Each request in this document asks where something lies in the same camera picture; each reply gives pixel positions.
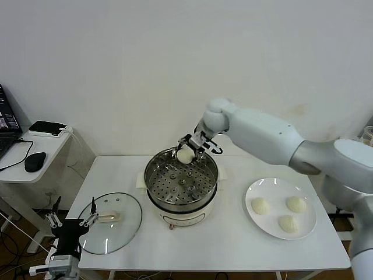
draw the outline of laptop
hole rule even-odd
[[[0,158],[22,135],[22,129],[0,85]]]

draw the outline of wooden floor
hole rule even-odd
[[[36,232],[36,228],[32,226],[27,220],[21,218],[21,220],[17,221],[16,224],[18,227],[23,229],[25,232],[27,232],[29,235],[33,236]],[[351,230],[351,227],[347,221],[347,219],[344,218],[337,218],[335,222],[335,226],[337,230]],[[5,234],[9,235],[11,238],[14,239],[14,241],[18,245],[18,253],[17,253],[17,247],[15,244],[11,241],[11,239],[6,236]],[[47,253],[45,251],[40,250],[35,255],[30,255],[26,253],[26,249],[29,244],[29,239],[26,237],[23,233],[18,231],[16,228],[14,228],[12,225],[9,225],[8,228],[5,230],[5,234],[3,234],[3,240],[0,239],[0,280],[42,280],[44,279],[43,275],[38,275],[34,277],[30,277],[28,275],[28,268],[31,265],[40,265],[45,263],[45,258],[47,256]],[[15,254],[22,255],[21,257],[17,257],[10,252],[5,247],[5,244],[8,247],[10,251],[12,251]],[[44,240],[43,246],[47,247],[49,246],[49,243],[52,243],[50,240]],[[346,250],[348,249],[349,242],[343,243]],[[10,270],[14,268],[17,265],[22,265],[18,269],[13,269],[3,275],[7,270]],[[104,279],[108,279],[108,271],[99,271],[99,273],[103,276]],[[123,280],[135,280],[138,275],[151,275],[156,272],[127,272],[128,275],[131,277],[125,275],[123,272],[117,272],[115,274],[115,279],[123,279]],[[285,272],[282,272],[282,277],[285,279]],[[153,276],[152,280],[166,280],[170,276],[169,272],[162,272],[158,275]],[[229,272],[227,273],[229,280],[275,280],[276,276],[274,272]],[[290,280],[293,277],[300,276],[299,272],[289,272],[287,276],[287,280]],[[216,277],[215,272],[173,272],[171,275],[171,278],[173,280],[214,280]],[[353,280],[353,274],[351,269],[341,270],[341,271],[324,271],[318,274],[317,276],[313,277],[314,280]],[[219,274],[216,278],[216,280],[227,280],[226,275]]]

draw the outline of robotic arm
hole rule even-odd
[[[324,172],[323,191],[337,207],[354,211],[357,234],[350,255],[355,279],[373,275],[373,149],[363,143],[339,139],[306,141],[287,122],[251,109],[240,109],[227,99],[206,106],[193,135],[179,140],[195,157],[205,149],[222,153],[213,141],[226,134],[239,148],[272,165],[286,165],[302,174]]]
[[[61,222],[57,217],[60,201],[61,197],[53,205],[51,213],[45,216],[51,225],[52,233],[58,238],[57,250],[48,264],[30,267],[29,273],[31,276],[46,273],[45,279],[48,280],[79,280],[78,263],[82,254],[79,238],[85,235],[97,220],[96,204],[93,197],[90,216],[87,219],[65,219]]]

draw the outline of white cooker base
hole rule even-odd
[[[211,210],[214,206],[214,200],[210,201],[209,204],[207,204],[202,209],[188,214],[173,214],[168,213],[166,211],[163,211],[156,207],[153,203],[154,210],[158,213],[158,216],[168,223],[170,225],[170,229],[172,229],[174,226],[191,226],[195,225],[196,223],[199,223],[204,220],[205,217],[208,216],[208,214],[211,213]]]

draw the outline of white robotic arm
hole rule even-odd
[[[316,143],[303,139],[295,128],[257,110],[240,109],[227,99],[213,100],[193,135],[179,142],[189,145],[196,157],[206,148],[222,150],[212,142],[226,134],[239,148],[272,165],[286,165],[302,174],[323,171],[323,191],[341,209],[354,211],[357,234],[350,246],[356,280],[373,275],[373,149],[363,143],[340,139]]]

